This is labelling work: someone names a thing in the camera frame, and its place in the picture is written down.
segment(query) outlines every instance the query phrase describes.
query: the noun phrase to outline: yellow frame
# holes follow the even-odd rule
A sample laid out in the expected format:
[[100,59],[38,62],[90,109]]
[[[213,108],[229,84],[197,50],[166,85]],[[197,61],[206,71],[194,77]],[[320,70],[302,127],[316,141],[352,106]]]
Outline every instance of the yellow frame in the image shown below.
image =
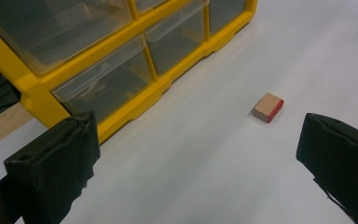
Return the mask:
[[[172,14],[190,0],[170,0],[153,10],[139,15],[134,0],[129,0],[133,22],[122,30],[111,34],[99,43],[82,51],[74,58],[54,68],[44,76],[33,73],[0,38],[0,73],[20,92],[22,105],[48,128],[69,116],[66,109],[50,93],[50,90],[75,76],[82,70],[100,61],[130,39],[140,35],[144,29]],[[172,83],[201,58],[220,50],[255,15],[257,0],[247,0],[246,7],[239,17],[217,34],[209,35],[209,8],[204,9],[205,41],[164,76],[157,77],[148,49],[144,50],[153,78],[152,84],[132,100],[123,105],[98,125],[100,142],[106,140],[120,127],[132,119],[137,119],[151,105],[156,103]]]

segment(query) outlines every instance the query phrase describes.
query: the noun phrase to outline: white table surface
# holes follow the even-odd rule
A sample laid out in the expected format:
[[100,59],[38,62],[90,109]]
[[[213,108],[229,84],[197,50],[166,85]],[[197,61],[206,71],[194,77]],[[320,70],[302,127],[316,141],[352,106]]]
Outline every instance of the white table surface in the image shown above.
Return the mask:
[[[268,91],[285,101],[270,124],[249,114]],[[62,223],[352,223],[296,160],[307,112],[358,129],[358,1],[260,0],[229,44],[102,145]],[[45,130],[33,119],[0,142],[0,178]]]

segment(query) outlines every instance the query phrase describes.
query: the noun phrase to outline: wooden block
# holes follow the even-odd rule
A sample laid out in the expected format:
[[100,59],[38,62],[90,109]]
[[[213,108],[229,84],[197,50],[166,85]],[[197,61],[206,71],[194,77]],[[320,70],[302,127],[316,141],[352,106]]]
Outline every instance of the wooden block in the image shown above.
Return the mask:
[[252,114],[258,119],[270,123],[275,118],[275,115],[281,110],[283,103],[283,99],[268,92],[261,98],[257,105],[255,105]]

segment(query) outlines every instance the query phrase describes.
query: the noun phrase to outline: plastic drawer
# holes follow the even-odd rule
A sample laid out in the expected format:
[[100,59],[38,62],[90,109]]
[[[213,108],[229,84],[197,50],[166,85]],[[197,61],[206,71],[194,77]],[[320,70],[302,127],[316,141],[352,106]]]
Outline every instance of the plastic drawer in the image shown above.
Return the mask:
[[144,48],[138,36],[52,93],[70,113],[94,110],[101,122],[151,83]]
[[148,9],[158,6],[167,0],[135,0],[136,9],[140,13],[146,12]]
[[145,30],[158,76],[170,70],[204,41],[203,8],[208,3],[193,0]]
[[246,0],[210,0],[210,33],[213,35],[238,17],[245,9]]
[[0,36],[39,75],[130,22],[126,0],[0,0]]

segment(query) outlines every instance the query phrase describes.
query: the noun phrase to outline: yellow storage drawer unit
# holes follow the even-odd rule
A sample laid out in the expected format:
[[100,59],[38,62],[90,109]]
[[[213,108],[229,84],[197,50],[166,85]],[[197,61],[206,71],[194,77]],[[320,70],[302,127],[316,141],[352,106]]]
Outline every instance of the yellow storage drawer unit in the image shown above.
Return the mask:
[[254,16],[256,0],[0,0],[0,73],[47,127],[94,110],[100,141]]

